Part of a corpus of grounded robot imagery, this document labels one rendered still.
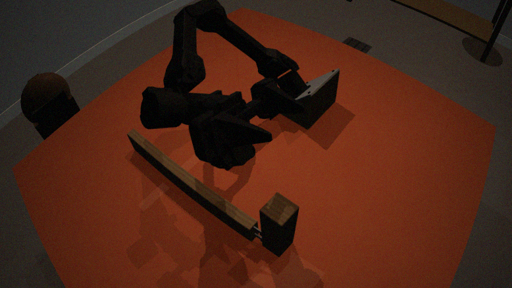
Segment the dark wooden square post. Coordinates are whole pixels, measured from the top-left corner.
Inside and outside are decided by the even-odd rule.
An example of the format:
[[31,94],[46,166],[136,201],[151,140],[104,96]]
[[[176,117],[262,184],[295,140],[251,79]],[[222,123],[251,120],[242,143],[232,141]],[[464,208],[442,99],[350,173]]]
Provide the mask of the dark wooden square post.
[[262,246],[280,257],[293,243],[299,206],[276,192],[260,209]]

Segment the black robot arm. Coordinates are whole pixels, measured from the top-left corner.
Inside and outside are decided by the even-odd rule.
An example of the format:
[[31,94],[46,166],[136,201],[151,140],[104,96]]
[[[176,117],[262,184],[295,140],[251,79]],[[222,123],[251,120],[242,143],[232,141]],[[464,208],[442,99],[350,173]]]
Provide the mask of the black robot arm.
[[[251,35],[228,19],[217,0],[201,0],[184,7],[174,17],[172,58],[163,79],[164,88],[147,87],[142,93],[140,120],[147,129],[189,125],[194,117],[196,102],[206,93],[189,93],[205,79],[203,59],[197,54],[196,28],[214,32],[253,59],[258,72],[265,78],[275,78],[277,85],[294,99],[310,88],[299,73],[299,66],[277,49],[266,48]],[[278,78],[281,74],[290,70]],[[243,166],[255,156],[253,145],[234,147],[211,165],[229,171]]]

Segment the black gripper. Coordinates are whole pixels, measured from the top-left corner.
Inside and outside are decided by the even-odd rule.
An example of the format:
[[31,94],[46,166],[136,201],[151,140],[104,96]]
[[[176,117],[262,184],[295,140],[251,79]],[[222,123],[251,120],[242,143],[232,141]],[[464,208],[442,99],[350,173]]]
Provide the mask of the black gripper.
[[222,95],[222,90],[200,96],[189,124],[195,155],[213,163],[234,147],[272,141],[272,134],[247,121],[254,116],[272,120],[278,114],[299,114],[305,106],[277,86],[275,78],[264,78],[251,87],[246,104],[241,91]]

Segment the long wooden rail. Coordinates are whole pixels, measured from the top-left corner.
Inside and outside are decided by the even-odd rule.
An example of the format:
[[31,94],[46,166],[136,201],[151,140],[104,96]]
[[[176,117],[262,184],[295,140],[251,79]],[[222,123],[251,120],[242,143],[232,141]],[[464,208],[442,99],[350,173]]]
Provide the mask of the long wooden rail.
[[127,133],[127,136],[137,153],[191,199],[198,202],[203,208],[243,237],[250,241],[257,237],[262,242],[261,230],[258,228],[256,219],[250,217],[226,199],[223,199],[223,197],[175,163],[170,157],[166,156],[166,154],[156,148],[134,128]]

